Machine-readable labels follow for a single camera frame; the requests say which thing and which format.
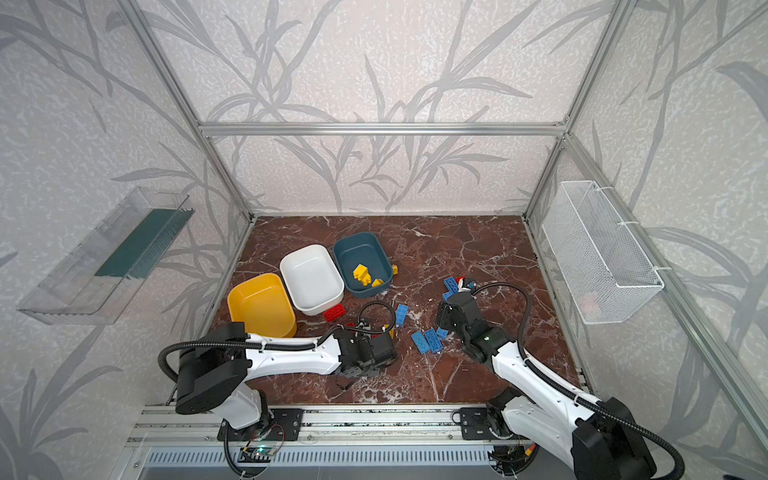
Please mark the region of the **yellow plastic bin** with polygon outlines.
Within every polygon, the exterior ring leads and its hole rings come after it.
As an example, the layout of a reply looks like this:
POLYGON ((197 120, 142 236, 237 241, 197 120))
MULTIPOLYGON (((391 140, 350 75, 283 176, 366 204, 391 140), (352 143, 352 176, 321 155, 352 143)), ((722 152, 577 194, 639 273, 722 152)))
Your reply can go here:
POLYGON ((249 334, 291 338, 296 316, 281 278, 266 273, 235 286, 227 296, 232 322, 245 325, 249 334))

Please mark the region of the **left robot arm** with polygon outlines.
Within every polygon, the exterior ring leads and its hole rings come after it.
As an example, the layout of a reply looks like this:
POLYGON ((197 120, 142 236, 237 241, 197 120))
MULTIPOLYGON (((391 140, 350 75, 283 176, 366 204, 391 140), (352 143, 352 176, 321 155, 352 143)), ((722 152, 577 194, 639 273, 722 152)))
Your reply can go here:
POLYGON ((334 326, 312 338, 248 334, 231 323, 193 341, 163 348, 160 370, 175 383, 175 412, 213 412, 235 430, 270 421, 264 396, 249 381, 276 375, 377 375, 398 358, 387 331, 334 326))

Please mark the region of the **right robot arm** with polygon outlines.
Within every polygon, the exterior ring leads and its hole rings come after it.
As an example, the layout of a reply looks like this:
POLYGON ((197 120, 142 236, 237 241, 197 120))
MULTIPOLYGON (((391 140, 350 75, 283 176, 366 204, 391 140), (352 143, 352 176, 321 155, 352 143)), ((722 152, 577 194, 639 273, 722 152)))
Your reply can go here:
POLYGON ((672 459, 668 479, 685 474, 685 461, 668 441, 638 425, 626 405, 603 401, 572 385, 535 359, 524 346, 532 300, 518 332, 511 336, 486 321, 476 296, 482 287, 449 278, 439 304, 437 325, 453 332, 464 353, 510 386, 494 398, 491 428, 500 436, 522 436, 570 467, 578 479, 656 479, 648 448, 655 444, 672 459))

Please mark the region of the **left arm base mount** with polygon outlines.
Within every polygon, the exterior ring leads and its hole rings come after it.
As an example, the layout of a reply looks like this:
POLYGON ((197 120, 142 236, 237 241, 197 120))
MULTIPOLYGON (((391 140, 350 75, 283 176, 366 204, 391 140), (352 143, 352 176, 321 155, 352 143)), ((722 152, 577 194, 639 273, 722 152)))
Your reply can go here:
POLYGON ((229 442, 248 440, 293 442, 298 439, 303 414, 304 410, 301 408, 273 408, 267 420, 258 421, 240 430, 222 423, 217 433, 217 440, 223 441, 225 435, 228 435, 229 442))

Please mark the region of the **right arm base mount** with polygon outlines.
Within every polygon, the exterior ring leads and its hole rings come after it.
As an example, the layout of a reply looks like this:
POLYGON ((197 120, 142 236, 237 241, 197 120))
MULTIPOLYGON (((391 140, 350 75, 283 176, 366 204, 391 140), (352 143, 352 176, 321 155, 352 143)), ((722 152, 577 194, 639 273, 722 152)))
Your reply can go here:
POLYGON ((465 441, 518 441, 523 437, 501 424, 497 412, 487 407, 462 407, 451 414, 465 441))

